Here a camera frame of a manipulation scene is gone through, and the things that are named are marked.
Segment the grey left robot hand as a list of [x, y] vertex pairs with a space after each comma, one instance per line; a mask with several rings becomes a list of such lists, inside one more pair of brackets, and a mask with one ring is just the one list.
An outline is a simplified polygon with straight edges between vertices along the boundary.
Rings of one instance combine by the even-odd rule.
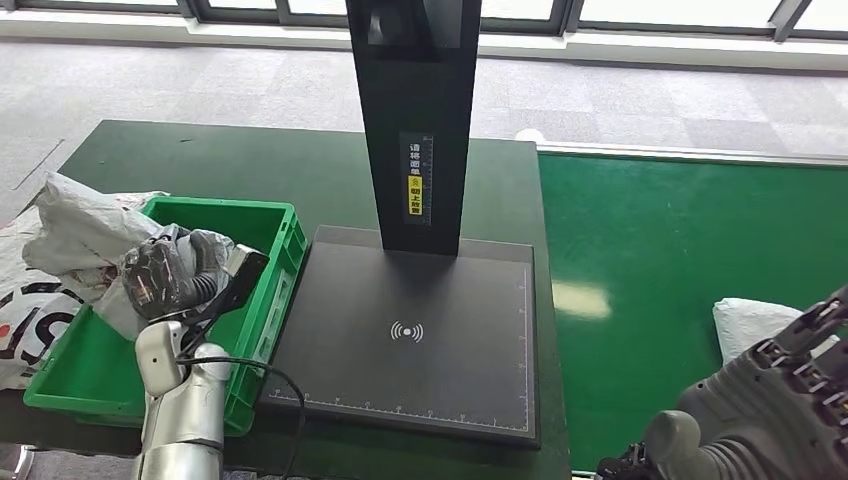
[[217, 232], [163, 227], [123, 257], [122, 283], [130, 304], [149, 322], [200, 310], [229, 283], [225, 264], [234, 247]]

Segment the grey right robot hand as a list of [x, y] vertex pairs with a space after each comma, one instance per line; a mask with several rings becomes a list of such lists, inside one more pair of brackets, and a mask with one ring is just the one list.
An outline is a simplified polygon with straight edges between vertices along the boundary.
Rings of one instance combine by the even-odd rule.
[[802, 313], [658, 413], [642, 442], [665, 479], [844, 479], [847, 290]]

